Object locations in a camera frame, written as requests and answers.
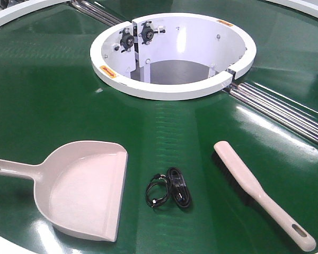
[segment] black cable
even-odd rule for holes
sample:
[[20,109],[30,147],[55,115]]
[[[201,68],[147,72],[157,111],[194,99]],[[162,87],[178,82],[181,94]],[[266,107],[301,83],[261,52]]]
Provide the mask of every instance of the black cable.
[[189,207],[192,198],[181,171],[172,167],[168,169],[166,176],[171,181],[171,195],[176,204],[181,208]]
[[[162,198],[149,198],[149,191],[156,185],[164,185],[166,193]],[[176,204],[181,208],[190,206],[192,198],[186,182],[179,169],[171,167],[168,169],[166,175],[156,174],[146,188],[146,203],[148,206],[155,208],[163,205],[170,196],[173,197]]]
[[[154,198],[149,199],[149,191],[156,185],[164,185],[166,188],[166,193],[162,198]],[[170,191],[171,191],[171,181],[165,176],[161,174],[156,174],[151,181],[149,181],[149,184],[146,188],[146,203],[148,206],[155,208],[158,206],[163,205],[170,197]]]

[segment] dustpan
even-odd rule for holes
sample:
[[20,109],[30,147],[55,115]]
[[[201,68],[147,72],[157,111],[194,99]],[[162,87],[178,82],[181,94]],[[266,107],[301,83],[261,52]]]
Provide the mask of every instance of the dustpan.
[[39,165],[0,160],[0,175],[32,179],[39,211],[60,232],[114,242],[126,165],[127,152],[119,144],[76,141]]

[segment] green surface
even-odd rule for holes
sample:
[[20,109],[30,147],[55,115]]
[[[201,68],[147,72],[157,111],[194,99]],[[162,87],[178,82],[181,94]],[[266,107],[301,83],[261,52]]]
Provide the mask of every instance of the green surface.
[[[192,12],[234,23],[258,48],[241,81],[318,111],[318,20],[254,0],[102,3],[126,19]],[[34,204],[32,182],[1,176],[0,235],[40,254],[301,253],[259,205],[243,205],[212,163],[213,144],[228,140],[318,251],[318,146],[224,92],[159,102],[114,90],[95,75],[89,56],[106,28],[61,4],[0,29],[0,158],[37,164],[75,140],[123,145],[129,160],[117,242],[54,230]],[[190,188],[187,211],[172,201],[153,210],[144,201],[148,181],[170,166]]]

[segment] brush handle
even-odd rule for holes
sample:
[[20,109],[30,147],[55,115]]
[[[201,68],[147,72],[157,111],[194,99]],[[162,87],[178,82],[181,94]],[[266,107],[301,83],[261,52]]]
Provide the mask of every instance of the brush handle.
[[214,149],[239,185],[271,215],[296,244],[304,251],[314,250],[314,238],[266,194],[231,145],[227,141],[220,141],[214,145]]
[[316,247],[314,238],[306,232],[287,212],[285,212],[267,194],[255,198],[268,214],[285,230],[285,232],[304,251],[312,251]]

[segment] brush bristles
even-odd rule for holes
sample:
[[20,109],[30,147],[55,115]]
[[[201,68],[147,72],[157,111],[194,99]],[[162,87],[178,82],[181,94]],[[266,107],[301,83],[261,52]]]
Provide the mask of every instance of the brush bristles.
[[212,160],[216,164],[216,166],[221,170],[226,180],[230,184],[230,186],[236,191],[239,198],[243,201],[245,205],[250,205],[254,201],[254,199],[240,186],[237,180],[233,177],[229,169],[226,167],[222,159],[216,152],[212,154]]

